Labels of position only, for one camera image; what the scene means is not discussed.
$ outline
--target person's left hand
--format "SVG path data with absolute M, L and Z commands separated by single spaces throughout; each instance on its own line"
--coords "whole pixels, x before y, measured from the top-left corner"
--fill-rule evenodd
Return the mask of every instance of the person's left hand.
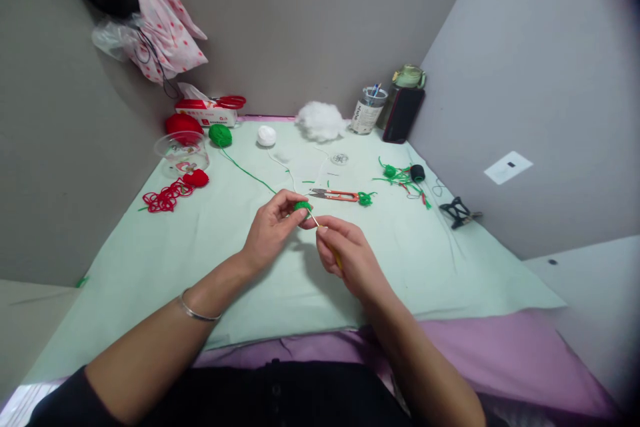
M 262 270 L 271 265 L 289 234 L 307 217 L 307 209 L 293 211 L 299 201 L 309 199 L 283 189 L 258 209 L 241 251 L 253 269 Z

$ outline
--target red scissors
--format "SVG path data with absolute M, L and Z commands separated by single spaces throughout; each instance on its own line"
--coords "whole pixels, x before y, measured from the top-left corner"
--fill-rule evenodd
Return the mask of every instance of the red scissors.
M 360 200 L 360 195 L 353 192 L 341 192 L 337 190 L 326 190 L 326 189 L 311 189 L 309 197 L 318 197 L 325 198 L 329 200 L 343 200 L 343 201 L 358 201 Z
M 215 103 L 217 103 L 220 107 L 228 108 L 232 110 L 238 110 L 245 106 L 247 99 L 241 97 L 240 95 L 228 95 L 226 97 L 212 98 Z

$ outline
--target silver bangle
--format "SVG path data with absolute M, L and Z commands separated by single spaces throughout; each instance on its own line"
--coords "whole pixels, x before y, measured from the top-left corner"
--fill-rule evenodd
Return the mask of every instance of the silver bangle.
M 178 300 L 180 300 L 180 303 L 182 304 L 182 308 L 185 310 L 185 312 L 187 312 L 187 315 L 189 317 L 192 317 L 198 320 L 204 320 L 205 322 L 215 322 L 220 317 L 222 317 L 222 314 L 218 315 L 217 317 L 205 317 L 200 314 L 196 314 L 193 310 L 187 307 L 187 304 L 185 304 L 184 296 L 187 293 L 187 290 L 189 290 L 189 288 L 185 288 L 185 291 L 182 294 L 180 294 L 180 296 L 178 297 Z

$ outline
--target black thread spool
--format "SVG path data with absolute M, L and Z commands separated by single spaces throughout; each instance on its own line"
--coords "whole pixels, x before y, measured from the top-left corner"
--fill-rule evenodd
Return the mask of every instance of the black thread spool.
M 414 165 L 411 167 L 411 180 L 415 183 L 422 182 L 425 179 L 425 170 L 422 168 L 422 165 Z

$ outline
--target light green bedsheet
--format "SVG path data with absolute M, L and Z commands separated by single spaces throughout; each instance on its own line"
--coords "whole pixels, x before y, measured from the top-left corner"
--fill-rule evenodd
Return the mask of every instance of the light green bedsheet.
M 261 124 L 248 121 L 234 129 L 229 155 L 276 191 L 292 189 L 285 169 L 257 147 Z M 384 143 L 377 132 L 324 144 L 303 139 L 293 123 L 269 123 L 278 140 L 272 155 L 284 153 L 298 190 L 315 186 L 343 191 L 376 191 L 373 205 L 315 199 L 314 215 L 333 215 L 362 228 L 385 275 L 399 297 L 419 320 L 499 316 L 525 308 L 564 306 L 478 223 L 452 232 L 451 220 L 436 203 L 452 200 L 429 192 L 434 208 L 408 199 L 398 185 L 372 181 L 381 177 L 383 163 L 425 166 L 427 182 L 435 175 L 406 143 Z M 346 153 L 346 167 L 325 154 Z M 43 350 L 25 383 L 72 374 L 151 312 L 180 294 L 244 244 L 258 207 L 272 193 L 236 168 L 212 145 L 209 185 L 191 197 L 179 198 L 173 213 L 138 211 L 141 197 L 171 183 L 160 164 L 98 253 L 78 300 Z M 253 342 L 292 334 L 356 328 L 365 322 L 359 304 L 341 280 L 325 272 L 315 247 L 315 231 L 299 230 L 268 274 L 225 312 L 206 348 Z

